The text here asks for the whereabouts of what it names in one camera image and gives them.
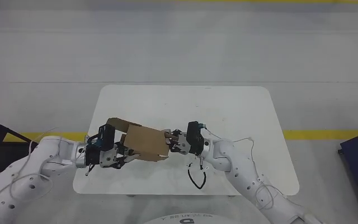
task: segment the black cable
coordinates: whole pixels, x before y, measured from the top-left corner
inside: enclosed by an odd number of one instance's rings
[[[59,164],[59,165],[62,165],[62,166],[65,166],[65,164],[60,164],[59,162],[48,162],[49,164]]]
[[[190,178],[191,182],[196,186],[196,188],[198,188],[198,189],[200,190],[201,188],[203,188],[203,186],[204,186],[205,183],[206,183],[206,173],[205,173],[205,171],[203,172],[203,173],[204,173],[204,181],[202,182],[202,185],[201,185],[201,186],[198,186],[198,185],[195,183],[195,181],[192,179],[191,175],[190,175],[190,166],[191,166],[191,163],[188,165],[188,175],[189,175],[189,178]]]

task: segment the white table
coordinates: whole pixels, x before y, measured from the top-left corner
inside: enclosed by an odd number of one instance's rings
[[[124,86],[108,85],[100,93],[88,134],[94,135],[108,118],[118,117],[155,129],[186,131],[188,122],[205,123],[216,135],[232,140],[252,137],[258,169],[286,195],[294,195],[299,183],[269,92],[263,87],[221,86]],[[204,137],[210,134],[202,131]],[[235,144],[249,157],[251,142]],[[78,169],[73,188],[80,194],[239,195],[223,172],[211,165],[205,187],[198,190],[187,176],[193,155],[169,153],[160,162],[135,160],[121,170],[96,166]],[[202,173],[192,174],[200,184]]]

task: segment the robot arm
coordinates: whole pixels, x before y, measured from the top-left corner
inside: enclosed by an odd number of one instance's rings
[[[194,154],[220,171],[225,172],[229,182],[253,203],[272,224],[289,224],[301,218],[308,224],[323,224],[301,206],[287,200],[264,173],[256,170],[233,142],[226,139],[205,139],[201,129],[205,125],[190,122],[186,133],[166,130],[167,144],[172,152]],[[74,142],[62,137],[44,137],[28,157],[12,163],[0,173],[0,223],[11,223],[16,214],[30,200],[42,197],[52,187],[51,177],[68,169],[95,165],[102,168],[120,169],[138,155],[114,143],[114,127],[103,125],[98,134],[86,143]]]
[[[179,142],[172,141],[171,147],[179,153],[192,153],[220,171],[225,172],[229,182],[247,200],[254,204],[272,224],[290,224],[300,218],[308,224],[323,224],[318,218],[305,211],[302,206],[286,199],[274,187],[264,173],[256,169],[252,158],[242,154],[227,139],[205,139],[200,130],[204,124],[190,122],[186,133],[172,132]],[[182,145],[189,144],[190,150]]]

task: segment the white cable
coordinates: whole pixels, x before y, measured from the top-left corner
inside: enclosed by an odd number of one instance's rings
[[[50,192],[50,191],[52,190],[53,181],[52,181],[50,178],[48,178],[47,176],[45,176],[45,175],[43,175],[43,174],[40,174],[43,165],[44,165],[46,162],[52,160],[52,158],[45,160],[45,161],[41,164],[41,169],[40,169],[39,173],[27,174],[27,175],[24,175],[24,176],[22,176],[22,177],[19,177],[19,176],[20,176],[21,171],[25,168],[25,166],[27,165],[28,161],[30,160],[32,143],[33,143],[35,140],[37,140],[38,138],[42,137],[42,136],[43,136],[44,134],[46,134],[47,132],[49,132],[49,131],[51,131],[51,130],[53,130],[53,129],[55,129],[55,128],[51,128],[51,129],[47,130],[46,132],[44,132],[43,134],[37,136],[34,140],[31,140],[31,142],[30,142],[30,144],[29,144],[29,155],[27,156],[27,160],[26,160],[25,163],[22,165],[22,167],[19,169],[19,171],[12,175],[12,176],[13,176],[13,179],[11,180],[11,183],[9,183],[9,184],[6,185],[3,189],[1,189],[1,190],[0,190],[0,193],[3,192],[6,188],[9,187],[10,197],[11,197],[13,200],[20,200],[20,201],[23,201],[23,202],[29,202],[29,201],[36,200],[36,199],[39,199],[39,198],[45,196],[46,194],[48,194],[48,192]],[[59,153],[60,143],[61,143],[61,140],[60,140],[60,142],[59,142],[59,147],[58,147],[58,151],[57,151],[56,154]],[[12,185],[13,185],[15,182],[17,182],[17,181],[19,181],[19,180],[21,180],[21,179],[23,179],[23,178],[25,178],[25,177],[27,177],[27,176],[32,176],[32,175],[41,176],[41,177],[43,177],[44,179],[50,181],[50,183],[51,183],[50,189],[49,189],[45,194],[43,194],[43,195],[41,195],[41,196],[39,196],[39,197],[37,197],[37,198],[30,199],[30,200],[23,200],[23,199],[19,199],[19,198],[14,197],[13,194],[12,194]]]

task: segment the yellow tape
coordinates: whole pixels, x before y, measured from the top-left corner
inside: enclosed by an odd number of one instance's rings
[[[34,140],[38,136],[42,135],[43,133],[41,133],[41,132],[25,132],[25,133],[20,133],[20,134],[25,136],[26,138]],[[45,136],[62,136],[63,138],[70,139],[73,141],[83,141],[86,134],[87,134],[87,132],[49,132],[49,133],[44,134],[44,136],[42,136],[42,138]],[[7,134],[5,136],[4,142],[23,142],[23,141],[11,134]]]
[[[284,130],[286,140],[331,140],[351,139],[358,130]]]
[[[283,130],[286,140],[332,140],[351,139],[358,136],[358,130]],[[29,139],[35,139],[42,133],[27,132],[21,133]],[[73,141],[83,141],[87,132],[50,132],[44,136],[62,136]],[[5,142],[22,142],[15,136],[7,134]]]

